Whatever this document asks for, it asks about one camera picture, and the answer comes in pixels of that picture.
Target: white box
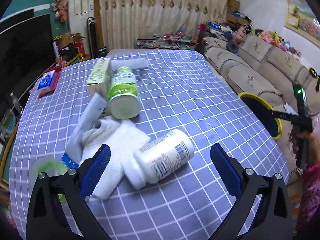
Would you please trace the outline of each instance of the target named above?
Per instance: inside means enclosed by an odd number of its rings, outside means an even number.
[[[112,69],[110,58],[99,59],[93,67],[87,80],[87,89],[90,97],[99,93],[105,100],[108,98],[110,84],[112,82]]]

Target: framed painting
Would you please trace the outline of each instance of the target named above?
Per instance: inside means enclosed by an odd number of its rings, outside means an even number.
[[[305,0],[288,0],[284,26],[320,48],[320,23]]]

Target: pink floral clothing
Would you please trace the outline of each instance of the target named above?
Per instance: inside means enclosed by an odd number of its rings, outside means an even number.
[[[297,223],[298,235],[305,235],[306,231],[319,231],[319,222],[316,224],[316,216],[319,214],[320,205],[320,163],[303,171],[303,189],[300,201],[300,211]]]

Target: blue plaid tablecloth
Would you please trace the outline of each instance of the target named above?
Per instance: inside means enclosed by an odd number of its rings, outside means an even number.
[[[279,172],[287,182],[286,160],[270,134],[238,96],[195,51],[139,51],[112,59],[146,58],[149,68],[134,70],[140,95],[137,127],[156,139],[180,129],[194,144],[195,156],[162,180],[137,191],[123,178],[108,200],[88,206],[116,240],[207,240],[235,202],[210,159],[220,143],[229,156],[259,175]],[[63,69],[56,91],[38,98],[32,91],[20,120],[10,167],[10,196],[20,235],[26,238],[31,191],[28,168],[40,156],[61,158],[66,143],[90,101],[86,80],[97,59]],[[241,230],[250,226],[259,198]],[[72,230],[80,233],[68,207]]]

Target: curtain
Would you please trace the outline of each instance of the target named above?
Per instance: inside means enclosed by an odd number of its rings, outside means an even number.
[[[138,38],[182,28],[195,37],[198,25],[219,21],[227,0],[99,0],[103,41],[108,49],[135,48]]]

